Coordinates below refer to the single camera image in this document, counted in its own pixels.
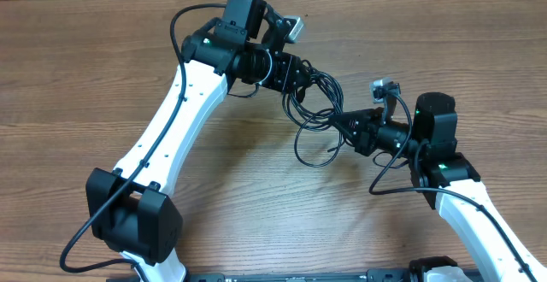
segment black metal bracket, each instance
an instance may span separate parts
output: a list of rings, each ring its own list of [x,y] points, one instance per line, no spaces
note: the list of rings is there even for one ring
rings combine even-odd
[[[412,163],[409,165],[411,170],[410,179],[412,181],[412,186],[414,187],[446,187],[449,186],[451,182],[465,179],[472,179],[475,182],[480,182],[479,173],[462,153],[455,153],[451,158],[443,160],[421,161],[418,163],[420,168],[419,172],[414,170]],[[437,193],[424,192],[423,195],[431,209],[435,209]]]
[[[409,282],[424,282],[424,273],[435,267],[444,266],[458,267],[458,264],[448,256],[432,256],[413,260],[409,264],[405,279]]]
[[[118,173],[100,168],[91,172],[85,184],[90,216],[126,182]],[[143,257],[151,266],[165,261],[180,237],[182,216],[169,196],[158,192],[159,188],[155,182],[148,187],[131,183],[91,225],[93,236],[116,252]],[[140,199],[131,197],[134,191],[141,194]]]

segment black cable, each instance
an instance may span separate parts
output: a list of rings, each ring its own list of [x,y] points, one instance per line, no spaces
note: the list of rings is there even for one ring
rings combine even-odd
[[[382,176],[384,176],[384,174],[390,169],[393,162],[395,162],[395,160],[403,153],[403,150],[404,150],[405,146],[407,145],[407,143],[409,142],[410,135],[411,135],[411,132],[412,132],[412,116],[410,114],[409,108],[407,107],[406,103],[398,95],[391,94],[389,92],[388,92],[388,95],[391,95],[391,96],[395,97],[401,103],[401,105],[403,106],[404,113],[406,114],[407,121],[409,123],[409,133],[407,134],[407,137],[405,138],[405,140],[403,142],[403,146],[401,146],[401,149],[399,149],[399,151],[391,158],[391,160],[387,163],[387,165],[385,165],[384,169],[382,169],[382,171],[378,174],[376,179],[373,181],[373,183],[368,188],[368,192],[372,195],[375,195],[375,196],[382,196],[382,195],[387,195],[387,194],[392,194],[392,193],[401,193],[401,192],[410,192],[410,191],[421,192],[421,193],[423,193],[423,192],[437,192],[437,193],[445,193],[445,194],[451,195],[453,197],[457,197],[457,198],[461,199],[462,201],[470,203],[475,208],[477,208],[478,211],[482,212],[486,216],[486,218],[488,218],[488,220],[492,223],[492,225],[496,228],[497,232],[500,234],[503,241],[506,243],[507,247],[509,248],[509,250],[511,251],[511,253],[515,257],[515,260],[521,266],[522,271],[524,273],[526,273],[526,276],[532,282],[537,282],[536,278],[533,276],[532,272],[530,271],[530,267],[528,266],[528,264],[526,264],[524,262],[521,255],[519,254],[519,252],[513,246],[513,243],[511,243],[511,240],[509,239],[509,237],[507,236],[505,231],[502,229],[502,227],[499,225],[499,223],[497,223],[496,219],[488,212],[488,210],[486,210],[486,208],[483,205],[478,204],[477,202],[475,202],[471,198],[465,197],[462,194],[459,194],[457,192],[453,192],[453,191],[449,191],[449,190],[441,189],[441,188],[408,187],[408,188],[388,189],[388,190],[384,190],[384,191],[374,191],[373,190],[374,187],[376,186],[376,184],[378,184],[379,180],[382,178]],[[419,173],[420,177],[421,177],[421,174],[420,174],[420,170],[418,169],[418,158],[419,158],[421,148],[427,143],[428,143],[428,141],[426,141],[426,140],[425,141],[422,140],[420,142],[420,145],[418,146],[418,149],[416,149],[415,158],[414,158],[414,161],[413,161],[415,171]]]
[[[76,234],[74,234],[74,236],[72,237],[72,239],[70,239],[70,241],[67,243],[67,245],[65,246],[65,248],[63,249],[62,253],[61,253],[61,257],[59,258],[59,266],[61,267],[62,270],[68,272],[68,273],[83,273],[83,272],[86,272],[86,271],[90,271],[90,270],[93,270],[93,269],[97,269],[97,268],[101,268],[101,267],[107,267],[107,266],[110,266],[110,265],[113,265],[113,264],[120,264],[120,263],[128,263],[128,264],[131,264],[133,267],[136,268],[138,274],[140,275],[141,279],[144,281],[144,282],[148,282],[148,279],[146,278],[146,276],[144,275],[144,271],[143,269],[140,267],[140,265],[138,264],[138,262],[134,261],[134,260],[129,260],[129,259],[115,259],[115,260],[110,260],[110,261],[102,261],[102,262],[99,262],[97,264],[93,264],[93,265],[89,265],[89,266],[84,266],[84,267],[70,267],[67,265],[66,261],[67,261],[67,256],[68,256],[68,252],[70,252],[70,250],[74,247],[74,245],[76,244],[76,242],[78,242],[78,240],[82,237],[82,235],[84,235],[85,231],[93,224],[93,222],[95,222],[95,220],[106,210],[109,208],[109,206],[123,193],[127,190],[127,188],[129,187],[129,185],[135,180],[135,178],[137,178],[137,175],[140,173],[140,171],[147,165],[148,163],[148,160],[152,157],[152,155],[154,154],[154,151],[156,150],[156,148],[158,147],[158,145],[160,144],[160,142],[163,140],[163,137],[165,137],[165,135],[167,134],[168,130],[169,130],[169,127],[171,126],[171,124],[173,124],[173,121],[175,119],[175,117],[177,116],[177,114],[179,113],[179,110],[180,110],[180,106],[182,104],[182,102],[184,101],[184,97],[185,97],[185,91],[186,91],[186,70],[185,70],[185,66],[184,66],[184,59],[182,57],[182,54],[179,50],[179,45],[177,43],[177,39],[174,35],[174,26],[177,22],[177,20],[179,19],[179,17],[184,14],[185,12],[188,12],[188,11],[191,11],[193,9],[203,9],[203,8],[225,8],[226,5],[225,4],[222,4],[222,3],[207,3],[207,4],[198,4],[198,5],[192,5],[190,7],[187,7],[187,8],[184,8],[182,9],[181,11],[179,11],[174,17],[173,19],[171,20],[171,27],[170,27],[170,31],[169,31],[169,34],[171,36],[171,42],[173,43],[173,47],[174,47],[174,51],[175,51],[175,54],[177,56],[177,60],[179,61],[179,65],[180,65],[180,74],[181,74],[181,78],[182,78],[182,82],[181,82],[181,87],[180,87],[180,94],[179,94],[179,99],[177,100],[177,103],[173,109],[173,113],[171,114],[171,116],[169,117],[168,119],[168,122],[165,124],[165,127],[163,127],[162,129],[162,132],[160,132],[159,136],[157,137],[156,141],[154,141],[154,143],[152,144],[152,146],[150,147],[150,149],[148,150],[148,152],[146,153],[146,155],[144,156],[144,158],[139,162],[137,168],[135,168],[135,170],[133,171],[133,173],[127,178],[126,182],[120,186],[120,188],[114,192],[112,194],[112,196],[103,204],[101,205],[101,207],[97,210],[97,212],[95,212],[93,214],[92,217],[89,218],[89,220],[87,220],[87,222],[76,232]]]
[[[247,95],[236,95],[236,94],[230,94],[228,93],[229,96],[233,96],[233,97],[239,97],[239,98],[251,98],[251,97],[254,97],[256,95],[256,93],[258,93],[258,90],[260,89],[260,86],[258,84],[255,84],[255,90],[253,92],[251,92],[251,94],[247,94]]]
[[[341,114],[344,111],[344,93],[342,92],[342,87],[338,81],[330,74],[323,73],[315,69],[308,60],[302,60],[302,62],[308,66],[307,69],[310,75],[311,85],[317,85],[319,87],[323,94],[325,94],[326,98],[331,102],[332,108],[323,109],[318,112],[313,112],[306,109],[297,99],[297,89],[284,93],[281,104],[287,117],[300,127],[294,140],[294,153],[297,159],[308,167],[324,167],[336,158],[342,145],[347,144],[353,146],[353,144],[351,144],[350,141],[347,140],[341,132],[339,132],[337,146],[327,151],[334,151],[331,158],[329,158],[326,162],[313,164],[306,162],[298,154],[298,139],[304,129],[311,132],[323,132],[331,128],[331,125],[328,123],[329,118],[332,115]],[[295,118],[292,114],[291,106],[297,111],[298,115],[300,115],[303,119],[303,122]]]
[[[461,199],[462,201],[465,201],[465,202],[470,203],[471,205],[473,205],[475,208],[477,208],[478,211],[483,213],[486,216],[486,218],[488,218],[488,220],[492,223],[492,225],[496,228],[497,232],[502,237],[503,241],[505,242],[505,244],[507,245],[507,247],[509,248],[509,250],[511,251],[511,253],[515,257],[515,260],[519,263],[519,266],[521,266],[522,271],[526,274],[526,276],[530,279],[530,281],[538,282],[536,280],[536,278],[533,276],[532,272],[530,271],[530,267],[528,266],[528,264],[526,264],[524,262],[521,255],[519,254],[519,252],[513,246],[513,243],[511,243],[511,240],[509,239],[509,237],[507,236],[505,231],[502,229],[502,227],[499,225],[499,223],[497,223],[496,218],[494,218],[494,216],[492,216],[488,212],[488,210],[486,210],[484,205],[478,204],[477,202],[470,199],[469,197],[465,197],[462,194],[459,194],[459,193],[453,192],[453,191],[449,191],[449,190],[446,190],[446,189],[425,188],[425,187],[424,188],[408,187],[408,188],[389,189],[389,190],[384,190],[384,191],[373,191],[372,194],[374,194],[376,196],[381,196],[381,195],[387,195],[387,194],[392,194],[392,193],[411,192],[411,191],[421,192],[421,193],[423,193],[423,192],[444,193],[444,194],[451,195],[453,197],[457,197],[457,198]]]
[[[390,169],[391,165],[395,162],[395,160],[401,156],[404,149],[407,147],[407,144],[409,143],[410,136],[412,135],[412,115],[410,115],[409,107],[407,107],[407,104],[404,102],[404,100],[397,94],[387,92],[387,95],[395,97],[399,101],[399,103],[401,103],[401,106],[403,106],[404,113],[407,115],[407,122],[409,123],[409,133],[407,133],[407,137],[404,139],[399,151],[391,158],[389,162],[387,162],[385,167],[378,174],[378,176],[376,176],[376,179],[374,179],[373,183],[368,188],[368,193],[370,194],[375,194],[375,192],[373,191],[374,187],[376,186],[376,184],[378,184],[382,176],[384,176],[384,174]]]
[[[376,159],[380,156],[380,155],[383,155],[383,154],[388,154],[388,152],[386,152],[385,150],[381,151],[380,153],[376,154],[376,156],[373,157],[373,164],[375,164],[376,166],[378,167],[385,167],[385,165],[382,165],[382,164],[379,164]],[[401,167],[404,167],[406,165],[409,164],[409,160],[405,160],[404,162],[401,162],[399,163],[398,165],[396,165],[395,167],[390,167],[390,169],[394,169],[394,170],[397,170]]]

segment wooden table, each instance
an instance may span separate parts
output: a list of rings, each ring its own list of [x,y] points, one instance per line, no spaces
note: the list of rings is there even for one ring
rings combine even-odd
[[[63,0],[0,3],[0,280],[101,281],[58,267],[87,219],[85,181],[138,139],[170,86],[168,25],[180,8],[226,0]],[[547,0],[267,0],[301,15],[286,48],[335,76],[345,109],[373,107],[368,83],[391,76],[410,108],[426,91],[456,97],[458,149],[505,220],[547,263]],[[181,18],[179,38],[219,10]],[[237,83],[239,94],[252,90]],[[305,104],[326,105],[317,92]],[[396,120],[404,120],[397,111]],[[191,149],[174,202],[177,246],[192,272],[355,272],[448,255],[473,267],[448,225],[418,194],[373,197],[379,172],[345,147],[328,167],[300,164],[297,127],[279,93],[227,97]],[[335,133],[308,132],[305,158],[327,158]],[[384,187],[409,186],[409,171]],[[117,254],[88,232],[68,258]]]

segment screw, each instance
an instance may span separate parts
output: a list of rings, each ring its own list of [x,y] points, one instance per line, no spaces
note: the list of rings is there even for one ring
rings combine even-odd
[[[121,175],[123,173],[123,169],[121,167],[117,167],[114,171],[112,171],[112,174],[114,175]]]
[[[161,185],[159,183],[156,183],[154,181],[151,182],[148,186],[154,191],[159,191],[160,187],[161,187]]]

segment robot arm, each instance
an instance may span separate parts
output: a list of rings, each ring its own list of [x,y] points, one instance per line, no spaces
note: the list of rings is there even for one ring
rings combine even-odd
[[[269,28],[261,44],[252,44],[249,38],[256,38],[262,19]],[[90,215],[96,217],[91,224],[93,235],[132,260],[143,281],[185,279],[186,270],[174,250],[182,229],[182,217],[169,197],[174,193],[182,163],[203,123],[224,100],[235,79],[279,91],[284,97],[290,93],[286,101],[295,104],[302,102],[305,90],[314,83],[312,75],[325,75],[318,73],[309,62],[304,65],[305,61],[299,57],[283,52],[285,43],[295,43],[302,30],[299,17],[283,17],[262,0],[228,0],[222,18],[214,18],[188,36],[182,52],[177,51],[186,80],[183,82],[179,66],[167,97],[139,141],[116,164],[113,172],[95,169],[91,174],[86,194]],[[180,100],[180,87],[184,84],[182,108],[145,161],[143,157],[154,147],[152,144],[173,116],[172,111]],[[423,192],[432,209],[454,228],[486,281],[524,281],[529,273],[533,274],[531,280],[534,276],[545,280],[546,269],[503,221],[473,166],[456,153],[454,99],[442,93],[423,94],[416,104],[415,122],[411,125],[410,120],[409,124],[391,120],[397,103],[395,98],[400,99],[398,84],[380,80],[371,85],[371,92],[373,101],[383,103],[384,108],[342,113],[343,101],[336,101],[333,110],[328,111],[331,114],[326,110],[308,114],[304,123],[295,120],[287,109],[285,112],[301,129],[307,123],[317,125],[314,129],[319,130],[335,126],[341,133],[339,146],[349,144],[362,155],[369,156],[381,149],[391,153],[394,160],[399,155],[408,157],[413,188],[373,191],[378,177],[370,192]],[[318,121],[318,116],[328,122]],[[120,187],[126,188],[104,212],[96,215],[118,194]],[[132,197],[133,192],[141,197]],[[476,200],[485,210],[479,212],[480,205],[470,205],[457,196]],[[485,211],[497,221],[499,228],[491,223]],[[65,250],[61,266],[67,270],[64,258],[68,250]],[[76,269],[68,271],[85,271]],[[416,279],[411,277],[411,281],[444,281],[454,274],[450,269],[422,268],[424,274]]]
[[[174,21],[186,10],[201,7],[224,6],[190,7]],[[262,19],[268,22],[268,31],[262,44],[252,44],[249,38],[256,38]],[[93,235],[131,260],[143,281],[185,277],[174,251],[182,217],[170,197],[197,134],[235,79],[284,94],[299,90],[298,100],[303,100],[305,88],[311,86],[310,69],[297,56],[283,52],[285,43],[296,43],[302,31],[299,17],[283,17],[262,0],[228,0],[222,19],[214,18],[188,36],[182,52],[175,46],[180,65],[174,82],[138,142],[113,172],[96,168],[91,173],[85,189]],[[65,264],[68,251],[85,229],[63,251],[61,267],[69,272],[90,268]]]
[[[390,163],[399,156],[407,157],[414,186],[375,191],[374,186],[391,165],[388,164],[371,185],[370,193],[422,192],[431,208],[438,211],[465,244],[485,281],[547,280],[545,267],[497,212],[477,171],[461,153],[456,153],[454,98],[435,92],[420,95],[411,123],[408,108],[400,98],[399,84],[389,79],[377,80],[370,90],[373,102],[383,103],[384,108],[334,115],[332,124],[364,156],[380,149],[393,156]],[[391,119],[397,100],[407,113],[408,124]],[[422,266],[415,281],[452,281],[457,274],[462,275],[459,268],[449,267]]]
[[[547,269],[532,256],[511,231],[488,197],[486,187],[482,182],[476,182],[473,179],[458,180],[451,182],[445,189],[482,204],[503,229],[524,262],[528,264],[534,277],[538,281],[547,280]],[[528,277],[516,261],[514,253],[483,213],[477,211],[473,205],[451,195],[438,193],[436,197],[435,209],[454,229],[485,281],[528,281]]]

